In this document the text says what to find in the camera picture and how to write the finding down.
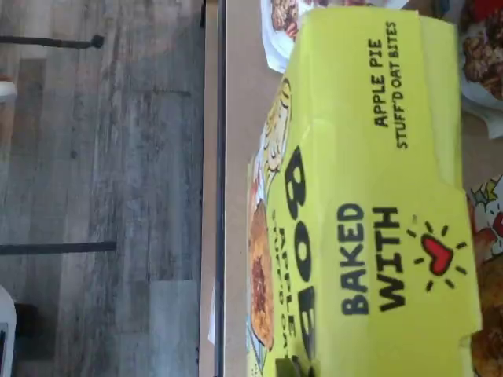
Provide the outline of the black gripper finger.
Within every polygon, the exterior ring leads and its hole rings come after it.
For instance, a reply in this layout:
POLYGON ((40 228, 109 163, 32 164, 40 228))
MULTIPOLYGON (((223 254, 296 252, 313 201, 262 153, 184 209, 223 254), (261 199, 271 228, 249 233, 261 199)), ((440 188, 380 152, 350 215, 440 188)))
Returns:
POLYGON ((294 377, 295 368, 289 358, 278 358, 275 360, 276 377, 294 377))

